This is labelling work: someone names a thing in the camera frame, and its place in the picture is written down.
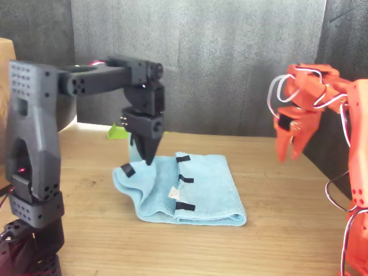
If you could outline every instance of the table surface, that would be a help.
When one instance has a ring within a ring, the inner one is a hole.
[[[112,169],[127,141],[77,124],[60,132],[63,276],[336,275],[345,214],[324,194],[327,178],[305,157],[280,164],[275,140],[166,133],[158,155],[226,156],[247,213],[242,227],[147,223],[119,193]],[[335,187],[334,197],[348,205]],[[0,225],[16,219],[7,203]]]

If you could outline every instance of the blue towel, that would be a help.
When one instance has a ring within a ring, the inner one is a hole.
[[[190,160],[181,161],[184,156]],[[155,157],[150,166],[145,161],[131,162],[131,166],[135,173],[130,178],[121,168],[115,168],[113,180],[120,192],[133,199],[141,220],[237,226],[246,222],[246,212],[222,155],[177,152],[175,157]]]

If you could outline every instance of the cardboard box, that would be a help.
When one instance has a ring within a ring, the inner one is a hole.
[[[9,106],[9,60],[16,59],[13,42],[0,38],[0,190],[9,183],[5,179],[5,129]]]

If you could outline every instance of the towel fold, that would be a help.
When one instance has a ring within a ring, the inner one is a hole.
[[[138,218],[155,223],[243,225],[246,213],[222,155],[157,156],[115,168],[115,187],[133,199]]]

